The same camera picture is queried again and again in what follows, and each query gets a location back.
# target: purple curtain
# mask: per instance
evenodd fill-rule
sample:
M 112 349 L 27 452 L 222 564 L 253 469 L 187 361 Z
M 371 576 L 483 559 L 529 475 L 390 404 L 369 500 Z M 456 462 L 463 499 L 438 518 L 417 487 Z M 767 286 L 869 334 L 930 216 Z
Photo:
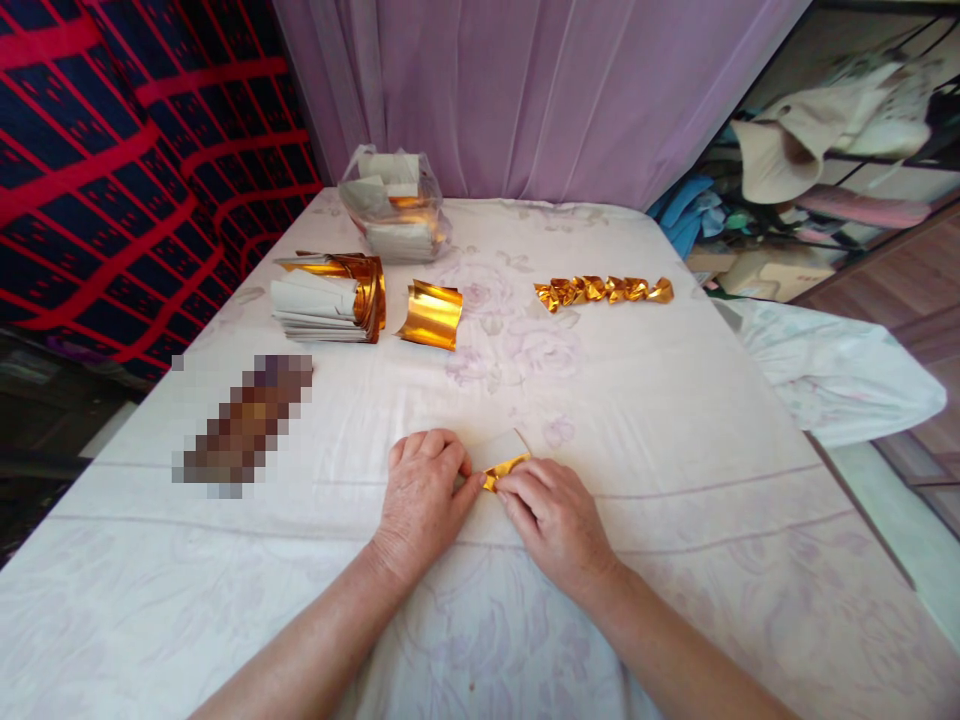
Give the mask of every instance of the purple curtain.
M 361 142 L 426 152 L 449 197 L 646 209 L 809 0 L 275 2 L 337 180 Z

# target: plastic bag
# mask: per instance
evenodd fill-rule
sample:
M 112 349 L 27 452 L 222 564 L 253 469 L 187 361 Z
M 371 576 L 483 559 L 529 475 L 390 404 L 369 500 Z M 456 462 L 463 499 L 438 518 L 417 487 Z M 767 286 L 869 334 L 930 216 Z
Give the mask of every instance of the plastic bag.
M 440 184 L 425 153 L 360 145 L 338 185 L 370 251 L 386 264 L 429 263 L 450 246 Z
M 802 430 L 824 447 L 929 420 L 947 391 L 881 325 L 757 300 L 714 300 Z

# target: red and navy fabric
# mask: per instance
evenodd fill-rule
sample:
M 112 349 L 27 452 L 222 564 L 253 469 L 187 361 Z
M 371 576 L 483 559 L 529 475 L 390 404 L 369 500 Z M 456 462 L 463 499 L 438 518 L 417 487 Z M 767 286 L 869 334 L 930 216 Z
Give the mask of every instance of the red and navy fabric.
M 0 320 L 159 379 L 322 185 L 269 0 L 0 0 Z

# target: hand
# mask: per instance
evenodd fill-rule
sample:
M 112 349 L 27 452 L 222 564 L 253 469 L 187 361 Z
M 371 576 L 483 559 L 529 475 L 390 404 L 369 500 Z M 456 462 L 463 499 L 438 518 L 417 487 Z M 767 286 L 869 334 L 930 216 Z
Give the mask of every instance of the hand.
M 497 496 L 543 574 L 583 606 L 623 568 L 577 474 L 553 460 L 528 460 L 497 481 Z
M 413 585 L 453 544 L 483 488 L 451 430 L 402 438 L 390 450 L 390 476 L 380 527 L 371 546 L 402 583 Z M 454 491 L 457 472 L 468 480 Z

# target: table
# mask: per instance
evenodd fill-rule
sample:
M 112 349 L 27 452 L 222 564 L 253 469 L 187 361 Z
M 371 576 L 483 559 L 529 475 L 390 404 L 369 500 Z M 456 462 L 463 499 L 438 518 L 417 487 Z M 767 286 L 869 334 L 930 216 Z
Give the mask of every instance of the table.
M 960 659 L 659 228 L 601 205 L 444 205 L 453 249 L 388 267 L 378 345 L 300 346 L 270 261 L 350 252 L 320 193 L 0 573 L 3 717 L 184 716 L 320 593 L 379 519 L 386 453 L 516 427 L 583 476 L 620 556 L 804 717 L 946 718 Z M 669 277 L 676 300 L 556 316 L 534 282 Z M 400 341 L 411 277 L 460 288 L 454 354 Z M 255 354 L 310 401 L 236 500 L 172 482 Z M 401 610 L 344 717 L 658 717 L 492 496 Z

